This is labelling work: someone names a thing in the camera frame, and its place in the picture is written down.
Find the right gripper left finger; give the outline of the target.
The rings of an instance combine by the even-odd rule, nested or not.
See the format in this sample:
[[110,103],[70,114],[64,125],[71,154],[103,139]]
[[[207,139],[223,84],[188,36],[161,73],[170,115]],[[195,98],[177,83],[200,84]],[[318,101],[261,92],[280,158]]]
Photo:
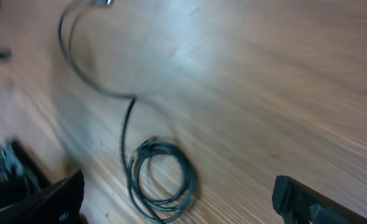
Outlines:
[[0,224],[81,223],[84,176],[77,171],[70,177],[0,211]]

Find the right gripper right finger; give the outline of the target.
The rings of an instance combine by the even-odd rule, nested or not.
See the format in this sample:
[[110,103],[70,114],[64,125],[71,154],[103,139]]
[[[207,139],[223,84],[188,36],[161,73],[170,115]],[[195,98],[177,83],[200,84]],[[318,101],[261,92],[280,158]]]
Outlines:
[[367,224],[367,218],[285,175],[276,177],[272,205],[284,224]]

